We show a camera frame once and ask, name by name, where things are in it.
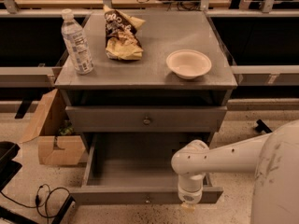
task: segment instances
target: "cardboard box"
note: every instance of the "cardboard box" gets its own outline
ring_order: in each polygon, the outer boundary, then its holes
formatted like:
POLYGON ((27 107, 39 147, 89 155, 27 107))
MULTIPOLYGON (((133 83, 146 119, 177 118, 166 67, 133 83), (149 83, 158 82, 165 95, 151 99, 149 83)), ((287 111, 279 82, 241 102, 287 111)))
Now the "cardboard box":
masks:
POLYGON ((79 135, 56 136, 67 119, 65 103, 57 89, 41 98, 20 143, 37 138, 40 164, 77 165, 85 152, 79 135))

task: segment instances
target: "floor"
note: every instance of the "floor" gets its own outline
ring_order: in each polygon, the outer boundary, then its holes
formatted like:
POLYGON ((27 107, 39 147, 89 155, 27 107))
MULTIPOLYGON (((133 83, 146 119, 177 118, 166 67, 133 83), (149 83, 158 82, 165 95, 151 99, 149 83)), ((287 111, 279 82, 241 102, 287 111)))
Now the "floor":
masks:
MULTIPOLYGON (((33 113, 23 119, 14 119, 13 112, 0 112, 0 137, 18 143, 33 113)), ((240 140, 261 135, 254 130, 256 120, 262 119, 272 130, 291 120, 299 119, 298 102, 230 103, 220 131, 214 136, 211 147, 220 147, 240 140)), ((50 189, 78 188, 82 182, 85 163, 74 167, 45 166, 38 163, 36 139, 19 144, 21 150, 14 159, 22 164, 21 170, 4 188, 3 193, 26 205, 35 205, 38 188, 48 184, 50 189)), ((64 216, 63 224, 71 223, 172 223, 172 224, 249 224, 253 174, 210 174, 213 186, 223 187, 224 192, 216 204, 198 204, 196 209, 186 211, 180 205, 71 205, 64 216)), ((44 200, 48 188, 44 186, 39 194, 44 200)), ((59 189, 49 200, 49 214, 55 215, 64 202, 66 191, 59 189)), ((12 212, 47 223, 35 208, 19 206, 0 195, 0 205, 12 212)))

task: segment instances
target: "bowl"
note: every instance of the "bowl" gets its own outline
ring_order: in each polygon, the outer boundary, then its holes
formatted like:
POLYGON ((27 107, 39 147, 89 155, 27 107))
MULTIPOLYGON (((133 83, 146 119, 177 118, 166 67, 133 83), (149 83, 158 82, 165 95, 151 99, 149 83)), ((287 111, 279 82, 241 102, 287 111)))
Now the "bowl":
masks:
POLYGON ((166 59, 167 66, 178 77, 193 79, 206 74, 212 67, 209 58, 192 49, 181 49, 172 52, 166 59))

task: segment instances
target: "plastic bottle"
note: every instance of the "plastic bottle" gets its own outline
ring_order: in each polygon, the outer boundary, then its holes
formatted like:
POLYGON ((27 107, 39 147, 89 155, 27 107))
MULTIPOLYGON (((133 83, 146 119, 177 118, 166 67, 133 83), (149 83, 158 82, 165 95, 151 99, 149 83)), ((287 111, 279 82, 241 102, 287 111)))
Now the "plastic bottle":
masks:
POLYGON ((93 61, 86 35, 80 24, 74 19, 71 9, 62 11, 64 23, 62 35, 75 70, 79 74, 87 74, 93 70, 93 61))

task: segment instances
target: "cabinet top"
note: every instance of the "cabinet top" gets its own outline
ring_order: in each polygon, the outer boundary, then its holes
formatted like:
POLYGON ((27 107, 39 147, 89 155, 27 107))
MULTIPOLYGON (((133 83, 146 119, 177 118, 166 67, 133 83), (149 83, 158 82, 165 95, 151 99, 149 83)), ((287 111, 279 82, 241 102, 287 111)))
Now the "cabinet top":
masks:
POLYGON ((136 33, 143 51, 140 61, 110 60, 105 51, 106 21, 103 11, 94 11, 84 30, 94 69, 78 75, 68 58, 55 83, 61 89, 233 89, 235 77, 219 42, 200 11, 124 10, 145 20, 136 33), (194 80, 177 77, 166 65, 167 56, 178 49, 195 49, 212 62, 206 75, 194 80))

